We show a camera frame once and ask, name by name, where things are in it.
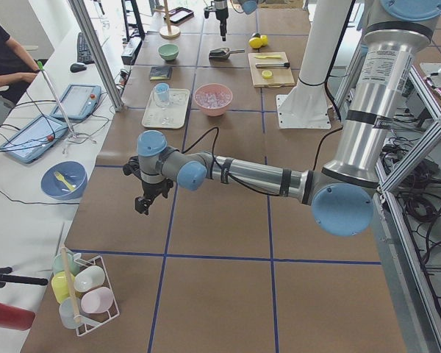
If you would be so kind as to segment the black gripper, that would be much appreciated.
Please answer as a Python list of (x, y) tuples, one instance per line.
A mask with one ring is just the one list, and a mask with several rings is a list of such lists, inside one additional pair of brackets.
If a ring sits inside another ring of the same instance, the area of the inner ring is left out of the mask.
[(168, 193), (173, 187), (171, 179), (163, 178), (157, 183), (150, 183), (142, 180), (143, 196), (135, 198), (135, 210), (138, 213), (145, 215), (149, 214), (149, 207), (156, 197), (162, 195), (165, 199), (168, 198)]

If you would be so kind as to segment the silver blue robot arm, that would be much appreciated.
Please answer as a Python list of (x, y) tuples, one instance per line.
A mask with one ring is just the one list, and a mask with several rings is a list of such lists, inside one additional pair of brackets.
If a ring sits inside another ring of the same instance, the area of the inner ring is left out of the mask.
[(293, 171), (209, 152), (185, 154), (169, 146), (157, 130), (137, 141), (143, 195), (135, 208), (147, 213), (158, 196), (178, 185), (198, 189), (205, 179), (238, 182), (260, 193), (308, 204), (327, 232), (356, 235), (373, 217), (378, 161), (387, 130), (412, 68), (415, 55), (431, 42), (441, 15), (441, 1), (373, 1), (363, 41), (367, 46), (354, 97), (334, 158), (320, 171)]

